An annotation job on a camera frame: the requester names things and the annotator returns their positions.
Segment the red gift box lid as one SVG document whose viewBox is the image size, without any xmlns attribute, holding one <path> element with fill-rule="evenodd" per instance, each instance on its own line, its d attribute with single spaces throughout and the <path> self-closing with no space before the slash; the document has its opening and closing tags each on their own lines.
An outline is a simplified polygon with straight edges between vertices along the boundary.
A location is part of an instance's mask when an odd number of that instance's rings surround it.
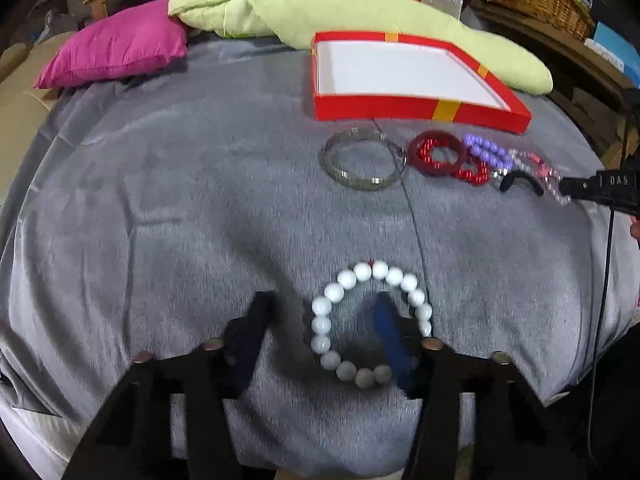
<svg viewBox="0 0 640 480">
<path fill-rule="evenodd" d="M 396 32 L 318 32 L 314 118 L 425 119 L 514 134 L 532 113 L 488 68 L 450 42 Z"/>
</svg>

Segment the silver metal bangle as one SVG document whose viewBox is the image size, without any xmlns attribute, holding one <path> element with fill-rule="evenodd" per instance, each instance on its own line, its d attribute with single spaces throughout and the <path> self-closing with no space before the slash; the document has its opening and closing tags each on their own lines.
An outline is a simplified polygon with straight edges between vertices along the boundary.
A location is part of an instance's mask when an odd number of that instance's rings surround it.
<svg viewBox="0 0 640 480">
<path fill-rule="evenodd" d="M 361 192 L 378 192 L 401 181 L 408 166 L 404 148 L 380 130 L 349 128 L 335 133 L 319 153 L 333 181 Z"/>
</svg>

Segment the blue fashion box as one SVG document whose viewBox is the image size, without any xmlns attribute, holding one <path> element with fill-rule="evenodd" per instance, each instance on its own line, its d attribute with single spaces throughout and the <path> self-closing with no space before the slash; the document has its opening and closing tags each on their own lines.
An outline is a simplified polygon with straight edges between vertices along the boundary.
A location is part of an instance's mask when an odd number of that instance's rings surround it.
<svg viewBox="0 0 640 480">
<path fill-rule="evenodd" d="M 593 40 L 611 52 L 624 63 L 623 73 L 636 87 L 639 87 L 640 58 L 639 51 L 612 28 L 599 22 Z"/>
</svg>

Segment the beige sofa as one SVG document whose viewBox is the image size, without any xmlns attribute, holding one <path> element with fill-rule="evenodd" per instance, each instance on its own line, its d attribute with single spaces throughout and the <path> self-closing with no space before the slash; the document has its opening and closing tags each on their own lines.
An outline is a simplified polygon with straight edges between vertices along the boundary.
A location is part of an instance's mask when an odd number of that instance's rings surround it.
<svg viewBox="0 0 640 480">
<path fill-rule="evenodd" d="M 40 72 L 74 32 L 63 32 L 29 48 L 14 44 L 1 55 L 1 203 L 42 123 L 62 93 L 36 89 Z"/>
</svg>

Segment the magenta pillow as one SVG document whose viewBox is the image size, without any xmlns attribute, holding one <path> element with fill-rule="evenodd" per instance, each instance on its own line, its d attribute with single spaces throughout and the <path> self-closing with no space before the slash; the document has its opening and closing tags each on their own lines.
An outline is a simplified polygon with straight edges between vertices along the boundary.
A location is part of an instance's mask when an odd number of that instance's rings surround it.
<svg viewBox="0 0 640 480">
<path fill-rule="evenodd" d="M 37 89 L 74 88 L 162 70 L 188 54 L 186 30 L 154 0 L 96 21 L 70 37 L 43 67 Z"/>
</svg>

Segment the wooden shelf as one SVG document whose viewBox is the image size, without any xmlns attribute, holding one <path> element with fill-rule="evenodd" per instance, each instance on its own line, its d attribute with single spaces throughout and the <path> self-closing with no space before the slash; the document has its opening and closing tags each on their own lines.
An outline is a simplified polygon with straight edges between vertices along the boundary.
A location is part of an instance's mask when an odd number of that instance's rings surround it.
<svg viewBox="0 0 640 480">
<path fill-rule="evenodd" d="M 600 54 L 549 24 L 484 0 L 471 0 L 462 21 L 516 42 L 548 66 L 549 99 L 574 122 L 605 168 L 617 168 L 639 147 L 639 90 Z"/>
</svg>

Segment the dark red wide bangle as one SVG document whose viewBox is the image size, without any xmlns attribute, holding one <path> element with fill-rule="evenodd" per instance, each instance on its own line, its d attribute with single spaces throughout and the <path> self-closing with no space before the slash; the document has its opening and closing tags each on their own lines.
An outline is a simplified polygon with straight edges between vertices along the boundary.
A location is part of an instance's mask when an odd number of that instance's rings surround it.
<svg viewBox="0 0 640 480">
<path fill-rule="evenodd" d="M 449 132 L 428 130 L 410 142 L 407 159 L 424 176 L 452 177 L 466 161 L 466 148 Z"/>
</svg>

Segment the light green long pillow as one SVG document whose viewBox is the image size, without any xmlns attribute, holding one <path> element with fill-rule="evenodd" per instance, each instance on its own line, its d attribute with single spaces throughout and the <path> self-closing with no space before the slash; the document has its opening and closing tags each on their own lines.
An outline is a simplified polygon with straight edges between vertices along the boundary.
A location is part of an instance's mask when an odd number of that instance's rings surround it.
<svg viewBox="0 0 640 480">
<path fill-rule="evenodd" d="M 553 88 L 550 70 L 515 42 L 466 26 L 418 0 L 169 0 L 168 13 L 222 38 L 276 36 L 308 50 L 318 32 L 398 32 L 448 41 L 508 87 L 533 96 Z"/>
</svg>

